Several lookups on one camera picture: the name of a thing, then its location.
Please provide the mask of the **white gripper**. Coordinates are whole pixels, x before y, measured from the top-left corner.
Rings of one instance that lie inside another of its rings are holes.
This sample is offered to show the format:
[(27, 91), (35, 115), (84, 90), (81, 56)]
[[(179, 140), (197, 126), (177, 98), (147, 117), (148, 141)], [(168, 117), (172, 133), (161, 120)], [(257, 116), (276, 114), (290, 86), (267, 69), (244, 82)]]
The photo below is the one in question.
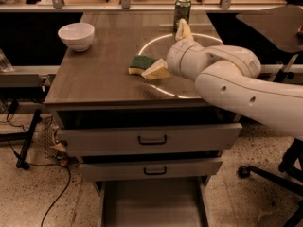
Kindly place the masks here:
[(167, 54), (166, 61), (159, 59), (142, 73), (149, 80), (179, 76), (194, 81), (210, 64), (210, 54), (194, 40), (189, 24), (185, 19), (178, 23), (174, 44)]

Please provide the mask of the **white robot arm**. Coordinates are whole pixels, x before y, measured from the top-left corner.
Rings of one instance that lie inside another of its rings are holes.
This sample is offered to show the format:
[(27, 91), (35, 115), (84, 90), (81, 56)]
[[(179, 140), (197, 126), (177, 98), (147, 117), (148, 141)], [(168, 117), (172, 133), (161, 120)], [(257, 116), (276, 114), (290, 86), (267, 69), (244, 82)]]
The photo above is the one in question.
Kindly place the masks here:
[(167, 57), (145, 70), (144, 78), (190, 79), (206, 102), (303, 140), (302, 86), (258, 79), (261, 64), (254, 53), (231, 45), (203, 47), (184, 19), (175, 39)]

